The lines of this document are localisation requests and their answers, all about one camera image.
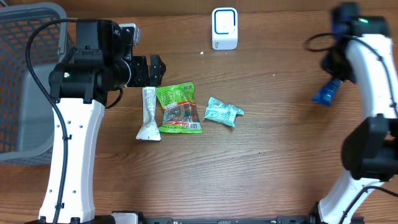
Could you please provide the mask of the teal tissue packet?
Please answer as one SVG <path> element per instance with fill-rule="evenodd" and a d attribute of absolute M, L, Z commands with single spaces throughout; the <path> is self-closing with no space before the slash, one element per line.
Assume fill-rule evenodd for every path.
<path fill-rule="evenodd" d="M 234 105 L 226 105 L 222 101 L 211 97 L 205 110 L 205 119 L 216 121 L 230 127 L 235 127 L 237 115 L 244 115 L 244 111 Z"/>

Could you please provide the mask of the green snack bag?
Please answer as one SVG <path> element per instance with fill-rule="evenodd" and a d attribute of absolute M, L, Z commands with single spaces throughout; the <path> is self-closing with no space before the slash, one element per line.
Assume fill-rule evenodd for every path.
<path fill-rule="evenodd" d="M 193 82 L 163 86 L 156 89 L 157 99 L 164 111 L 162 133 L 201 134 L 202 128 L 194 100 Z"/>

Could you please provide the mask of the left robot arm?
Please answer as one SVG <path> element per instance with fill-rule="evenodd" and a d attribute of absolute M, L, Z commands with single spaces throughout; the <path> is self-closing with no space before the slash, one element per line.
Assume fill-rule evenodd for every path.
<path fill-rule="evenodd" d="M 38 223 L 130 223 L 141 213 L 97 215 L 93 171 L 98 131 L 109 108 L 108 93 L 142 88 L 143 124 L 138 140 L 160 141 L 156 89 L 166 71 L 158 55 L 135 56 L 140 30 L 133 23 L 77 19 L 77 46 L 56 64 L 43 91 L 54 113 L 52 160 Z"/>

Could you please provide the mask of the white tube with gold cap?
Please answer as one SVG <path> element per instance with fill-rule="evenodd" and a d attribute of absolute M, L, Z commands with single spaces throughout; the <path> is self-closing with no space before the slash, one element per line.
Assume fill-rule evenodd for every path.
<path fill-rule="evenodd" d="M 137 140 L 160 141 L 160 131 L 155 120 L 156 87 L 148 86 L 142 89 L 143 124 L 136 136 Z"/>

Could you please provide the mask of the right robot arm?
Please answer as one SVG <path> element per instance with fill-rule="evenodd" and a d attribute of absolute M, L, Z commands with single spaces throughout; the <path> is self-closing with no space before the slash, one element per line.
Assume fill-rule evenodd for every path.
<path fill-rule="evenodd" d="M 355 211 L 397 175 L 397 72 L 389 26 L 383 16 L 363 16 L 356 2 L 331 11 L 334 44 L 324 49 L 321 68 L 331 80 L 313 97 L 330 105 L 344 81 L 359 86 L 363 122 L 343 141 L 343 171 L 306 223 L 362 223 Z"/>

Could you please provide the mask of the blue snack wrapper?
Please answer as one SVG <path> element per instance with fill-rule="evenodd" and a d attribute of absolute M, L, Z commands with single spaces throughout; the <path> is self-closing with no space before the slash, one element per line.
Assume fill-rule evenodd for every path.
<path fill-rule="evenodd" d="M 343 82 L 332 78 L 315 94 L 312 101 L 321 105 L 330 106 Z"/>

